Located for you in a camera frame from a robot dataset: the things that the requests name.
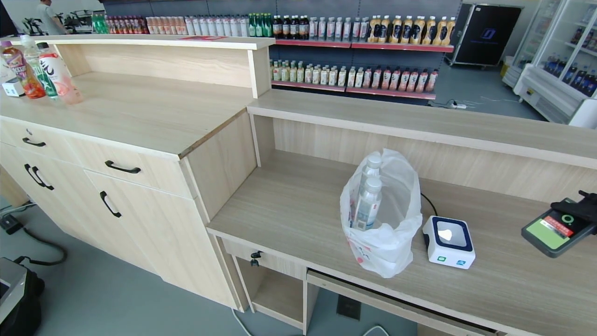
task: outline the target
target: display fridge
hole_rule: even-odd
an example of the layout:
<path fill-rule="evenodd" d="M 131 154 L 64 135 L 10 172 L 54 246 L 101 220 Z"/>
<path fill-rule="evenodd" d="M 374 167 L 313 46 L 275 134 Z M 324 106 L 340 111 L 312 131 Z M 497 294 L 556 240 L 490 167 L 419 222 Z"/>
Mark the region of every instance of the display fridge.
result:
<path fill-rule="evenodd" d="M 562 0 L 514 93 L 554 123 L 597 127 L 597 1 Z"/>

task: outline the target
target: black drawer handle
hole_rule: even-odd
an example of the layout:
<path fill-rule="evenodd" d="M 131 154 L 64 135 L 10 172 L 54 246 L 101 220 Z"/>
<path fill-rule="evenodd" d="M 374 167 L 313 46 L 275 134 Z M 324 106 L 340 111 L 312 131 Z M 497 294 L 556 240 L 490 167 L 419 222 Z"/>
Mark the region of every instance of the black drawer handle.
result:
<path fill-rule="evenodd" d="M 39 169 L 37 167 L 33 167 L 33 169 L 31 169 L 31 166 L 29 164 L 25 164 L 25 170 L 27 170 L 27 173 L 29 174 L 29 176 L 31 176 L 31 178 L 35 181 L 35 183 L 37 183 L 40 187 L 44 187 L 44 188 L 48 188 L 49 190 L 54 190 L 54 187 L 52 187 L 51 185 L 47 185 L 44 183 L 44 180 L 42 180 L 39 175 L 37 174 L 37 172 L 39 171 Z"/>
<path fill-rule="evenodd" d="M 43 147 L 43 146 L 45 146 L 45 142 L 34 143 L 34 142 L 31 142 L 29 140 L 29 138 L 23 138 L 23 142 L 26 143 L 26 144 L 28 144 L 28 145 L 37 146 L 37 147 Z"/>
<path fill-rule="evenodd" d="M 114 161 L 110 161 L 110 160 L 106 161 L 105 163 L 108 167 L 110 167 L 112 169 L 120 170 L 121 172 L 136 174 L 141 171 L 141 168 L 139 168 L 139 167 L 135 167 L 133 169 L 124 169 L 124 168 L 116 167 L 116 166 L 114 166 Z"/>
<path fill-rule="evenodd" d="M 106 208 L 108 208 L 108 210 L 110 210 L 110 213 L 112 213 L 114 215 L 114 217 L 119 218 L 120 216 L 122 216 L 122 214 L 120 212 L 114 212 L 114 211 L 112 211 L 112 208 L 110 208 L 110 206 L 108 205 L 108 202 L 106 201 L 106 197 L 107 196 L 108 196 L 108 194 L 105 191 L 102 191 L 100 193 L 101 200 L 106 205 Z"/>

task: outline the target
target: drawer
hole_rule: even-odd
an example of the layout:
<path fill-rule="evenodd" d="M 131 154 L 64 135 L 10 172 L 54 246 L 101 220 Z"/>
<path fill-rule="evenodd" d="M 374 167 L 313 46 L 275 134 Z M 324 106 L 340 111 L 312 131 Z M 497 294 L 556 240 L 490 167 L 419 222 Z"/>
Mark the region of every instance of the drawer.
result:
<path fill-rule="evenodd" d="M 0 141 L 51 158 L 79 165 L 75 153 L 66 141 L 68 135 L 39 127 L 25 121 L 2 118 Z"/>
<path fill-rule="evenodd" d="M 224 242 L 226 252 L 240 259 L 251 261 L 251 254 L 258 252 L 257 249 L 234 243 L 226 239 L 222 239 L 222 241 Z M 261 258 L 257 258 L 259 266 L 267 267 L 271 270 L 278 271 L 300 280 L 303 280 L 307 273 L 307 268 L 305 266 L 298 265 L 292 261 L 265 252 L 261 252 L 260 255 Z"/>
<path fill-rule="evenodd" d="M 93 139 L 70 138 L 70 147 L 83 167 L 115 178 L 192 198 L 179 161 L 169 160 L 118 143 L 99 143 Z"/>
<path fill-rule="evenodd" d="M 387 295 L 364 289 L 360 286 L 344 282 L 324 274 L 309 270 L 307 283 L 325 288 L 334 293 L 344 295 L 369 306 L 387 311 L 388 313 L 428 326 L 438 331 L 454 336 L 490 336 L 498 335 L 493 329 L 468 324 L 465 321 L 454 320 L 444 314 L 435 313 L 423 307 L 395 300 Z"/>

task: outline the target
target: plastic bag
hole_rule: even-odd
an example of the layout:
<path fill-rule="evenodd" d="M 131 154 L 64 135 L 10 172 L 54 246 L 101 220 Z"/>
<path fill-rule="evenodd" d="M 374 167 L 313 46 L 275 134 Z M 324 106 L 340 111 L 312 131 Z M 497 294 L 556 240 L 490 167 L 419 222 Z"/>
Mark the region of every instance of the plastic bag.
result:
<path fill-rule="evenodd" d="M 400 273 L 413 261 L 411 243 L 423 222 L 418 174 L 399 152 L 384 149 L 381 155 L 381 204 L 372 229 L 350 227 L 350 192 L 358 188 L 365 157 L 342 190 L 342 229 L 357 262 L 384 278 Z"/>

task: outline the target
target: gray floor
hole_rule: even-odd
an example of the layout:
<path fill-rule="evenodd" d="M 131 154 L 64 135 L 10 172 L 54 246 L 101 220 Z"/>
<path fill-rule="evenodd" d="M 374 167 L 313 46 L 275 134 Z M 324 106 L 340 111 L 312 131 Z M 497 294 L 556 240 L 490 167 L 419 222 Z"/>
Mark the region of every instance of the gray floor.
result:
<path fill-rule="evenodd" d="M 467 105 L 466 111 L 507 115 L 545 121 L 526 102 L 519 103 L 512 88 L 506 86 L 500 77 L 500 68 L 442 64 L 435 87 L 436 103 L 455 99 Z"/>
<path fill-rule="evenodd" d="M 3 200 L 0 207 L 7 205 Z M 163 282 L 63 233 L 38 207 L 15 215 L 35 233 L 69 251 L 61 265 L 24 265 L 46 282 L 43 321 L 36 336 L 245 335 L 229 308 Z M 59 253 L 24 232 L 0 230 L 0 256 L 54 260 Z M 337 295 L 322 290 L 309 335 L 362 335 L 375 324 L 392 336 L 415 336 L 416 323 L 363 306 L 361 321 L 336 315 Z M 261 313 L 238 313 L 255 336 L 300 335 L 301 331 Z M 370 336 L 381 336 L 379 330 Z"/>

